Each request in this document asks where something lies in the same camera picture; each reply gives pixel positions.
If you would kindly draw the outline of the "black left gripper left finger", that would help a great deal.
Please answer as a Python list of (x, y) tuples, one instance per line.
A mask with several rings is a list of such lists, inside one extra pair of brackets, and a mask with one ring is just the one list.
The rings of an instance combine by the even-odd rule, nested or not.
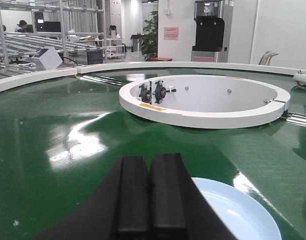
[(150, 230), (149, 177), (141, 156), (123, 156), (112, 240), (145, 240)]

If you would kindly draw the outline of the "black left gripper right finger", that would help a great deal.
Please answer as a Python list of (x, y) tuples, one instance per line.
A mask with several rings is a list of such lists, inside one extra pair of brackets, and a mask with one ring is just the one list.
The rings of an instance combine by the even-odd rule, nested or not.
[(157, 153), (150, 167), (151, 224), (156, 240), (189, 240), (178, 167), (180, 153)]

